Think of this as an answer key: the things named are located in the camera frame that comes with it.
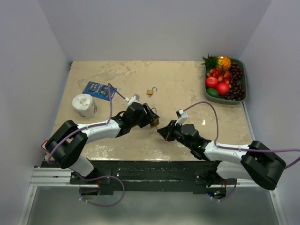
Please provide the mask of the large brass padlock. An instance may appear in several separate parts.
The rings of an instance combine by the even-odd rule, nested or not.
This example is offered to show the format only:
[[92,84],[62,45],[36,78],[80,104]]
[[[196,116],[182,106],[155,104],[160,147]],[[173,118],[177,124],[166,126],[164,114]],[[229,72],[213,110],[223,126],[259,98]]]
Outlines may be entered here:
[[159,116],[157,115],[157,109],[155,107],[151,108],[151,116],[152,116],[152,121],[150,123],[150,127],[155,128],[160,124]]

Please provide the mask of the small brass padlock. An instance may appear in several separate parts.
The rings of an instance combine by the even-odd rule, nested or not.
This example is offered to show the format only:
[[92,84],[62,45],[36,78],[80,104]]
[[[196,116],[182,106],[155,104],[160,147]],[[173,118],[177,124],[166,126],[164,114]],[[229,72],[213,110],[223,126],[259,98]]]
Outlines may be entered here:
[[146,91],[146,94],[148,97],[151,97],[151,96],[153,96],[154,92],[157,92],[157,90],[158,90],[157,87],[152,87],[151,90]]

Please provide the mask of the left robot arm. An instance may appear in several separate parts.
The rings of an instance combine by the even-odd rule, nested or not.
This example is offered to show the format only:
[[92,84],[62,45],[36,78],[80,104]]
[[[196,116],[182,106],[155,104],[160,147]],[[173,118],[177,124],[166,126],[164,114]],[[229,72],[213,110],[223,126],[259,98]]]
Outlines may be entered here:
[[126,110],[100,123],[76,124],[72,120],[65,121],[45,143],[45,150],[60,168],[70,168],[80,174],[85,183],[92,184],[97,179],[97,172],[92,163],[81,155],[86,144],[124,136],[136,126],[155,127],[157,124],[159,116],[147,103],[133,102]]

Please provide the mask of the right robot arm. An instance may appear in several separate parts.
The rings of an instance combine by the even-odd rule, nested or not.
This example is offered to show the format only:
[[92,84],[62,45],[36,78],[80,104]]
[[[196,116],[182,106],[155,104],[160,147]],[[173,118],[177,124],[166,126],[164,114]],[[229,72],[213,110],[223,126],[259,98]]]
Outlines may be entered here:
[[158,133],[168,142],[178,141],[199,160],[217,161],[218,166],[209,172],[214,184],[227,179],[244,179],[274,190],[286,167],[281,157],[259,141],[249,145],[218,144],[201,137],[193,124],[181,125],[174,120],[158,129]]

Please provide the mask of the grey fruit tray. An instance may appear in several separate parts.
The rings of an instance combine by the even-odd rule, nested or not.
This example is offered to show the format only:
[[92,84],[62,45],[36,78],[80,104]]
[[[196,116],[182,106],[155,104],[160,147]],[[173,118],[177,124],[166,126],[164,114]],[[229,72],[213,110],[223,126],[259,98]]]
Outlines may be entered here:
[[224,96],[219,95],[219,98],[215,98],[215,97],[211,97],[207,94],[206,92],[206,83],[204,84],[204,95],[206,97],[207,100],[211,101],[211,102],[215,102],[215,103],[219,103],[219,104],[225,104],[225,105],[236,105],[238,103],[242,103],[246,100],[247,98],[247,92],[248,92],[248,84],[247,84],[247,73],[246,73],[246,68],[244,66],[244,64],[237,59],[231,59],[231,62],[235,62],[238,64],[238,66],[241,68],[243,75],[242,78],[240,79],[240,83],[242,84],[243,88],[244,88],[244,95],[243,95],[243,99],[241,101],[232,101],[232,100],[225,100]]

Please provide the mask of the green mango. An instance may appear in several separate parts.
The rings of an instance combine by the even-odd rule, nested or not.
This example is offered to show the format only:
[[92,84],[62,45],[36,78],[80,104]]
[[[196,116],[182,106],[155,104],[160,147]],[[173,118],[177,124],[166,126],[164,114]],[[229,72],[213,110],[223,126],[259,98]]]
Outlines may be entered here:
[[214,88],[208,88],[206,89],[206,92],[209,96],[213,97],[213,98],[219,98],[219,93],[216,89]]

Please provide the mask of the blue blister pack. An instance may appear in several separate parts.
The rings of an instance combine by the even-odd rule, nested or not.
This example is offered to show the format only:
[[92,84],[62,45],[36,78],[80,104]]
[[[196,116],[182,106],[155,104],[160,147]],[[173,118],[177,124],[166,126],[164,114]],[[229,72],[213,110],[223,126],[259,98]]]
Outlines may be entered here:
[[92,97],[109,101],[109,98],[113,98],[116,93],[116,89],[108,87],[107,85],[89,81],[82,91],[82,94],[88,94]]

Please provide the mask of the red apple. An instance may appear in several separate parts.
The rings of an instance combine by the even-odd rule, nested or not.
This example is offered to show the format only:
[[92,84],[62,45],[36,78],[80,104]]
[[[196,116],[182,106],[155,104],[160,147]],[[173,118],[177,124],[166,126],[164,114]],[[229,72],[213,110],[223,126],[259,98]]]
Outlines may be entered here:
[[214,76],[209,76],[206,78],[206,88],[216,88],[219,81]]
[[229,84],[224,83],[224,82],[220,82],[217,86],[216,86],[216,90],[219,93],[219,95],[224,96],[230,89]]

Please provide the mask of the white paper roll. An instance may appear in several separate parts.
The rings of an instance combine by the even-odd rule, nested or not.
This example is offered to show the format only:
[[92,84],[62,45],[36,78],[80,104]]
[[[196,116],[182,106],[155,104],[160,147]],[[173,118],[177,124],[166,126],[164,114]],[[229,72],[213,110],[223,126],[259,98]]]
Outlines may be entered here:
[[80,116],[88,119],[94,118],[98,112],[97,105],[89,94],[75,96],[72,100],[72,106]]

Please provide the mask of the dark grape bunch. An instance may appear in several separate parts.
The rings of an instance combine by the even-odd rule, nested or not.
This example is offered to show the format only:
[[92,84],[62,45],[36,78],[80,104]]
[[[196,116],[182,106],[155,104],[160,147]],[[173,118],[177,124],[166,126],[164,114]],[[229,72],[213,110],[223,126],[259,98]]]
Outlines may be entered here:
[[224,72],[223,82],[227,83],[230,88],[225,94],[225,100],[241,101],[245,93],[240,79],[242,78],[243,72],[237,63],[232,62],[231,67]]

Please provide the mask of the toy pineapple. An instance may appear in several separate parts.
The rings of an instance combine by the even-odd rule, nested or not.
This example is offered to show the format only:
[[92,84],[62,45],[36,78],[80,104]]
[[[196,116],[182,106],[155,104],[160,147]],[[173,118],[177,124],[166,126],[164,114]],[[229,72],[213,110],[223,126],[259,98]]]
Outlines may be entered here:
[[229,70],[231,67],[231,59],[225,56],[211,56],[207,55],[202,56],[203,65],[209,67],[209,68],[215,68],[215,69],[223,69],[225,71]]

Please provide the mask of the red box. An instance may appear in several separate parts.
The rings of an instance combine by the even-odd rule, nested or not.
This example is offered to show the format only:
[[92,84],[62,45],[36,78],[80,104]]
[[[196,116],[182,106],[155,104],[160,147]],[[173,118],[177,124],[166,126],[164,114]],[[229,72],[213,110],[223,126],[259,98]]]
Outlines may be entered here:
[[41,148],[44,150],[44,151],[46,151],[46,152],[48,152],[48,150],[46,149],[46,143],[48,142],[48,140],[45,140],[42,144],[41,144]]

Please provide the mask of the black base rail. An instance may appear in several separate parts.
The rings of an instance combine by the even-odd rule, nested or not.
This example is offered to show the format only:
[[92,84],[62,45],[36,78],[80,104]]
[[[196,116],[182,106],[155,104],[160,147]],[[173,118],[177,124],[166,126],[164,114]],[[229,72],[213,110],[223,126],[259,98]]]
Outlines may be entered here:
[[128,192],[191,192],[226,195],[224,185],[235,179],[216,174],[217,162],[206,161],[92,161],[95,171],[84,180],[75,172],[68,176],[72,185],[92,187],[101,195]]

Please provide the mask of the aluminium frame rail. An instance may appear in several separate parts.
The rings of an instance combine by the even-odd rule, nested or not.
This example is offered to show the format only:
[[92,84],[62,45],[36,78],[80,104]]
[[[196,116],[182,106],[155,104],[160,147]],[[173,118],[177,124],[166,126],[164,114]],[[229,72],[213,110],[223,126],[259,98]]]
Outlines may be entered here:
[[38,187],[68,187],[70,186],[71,172],[70,169],[34,168],[17,224],[27,224]]

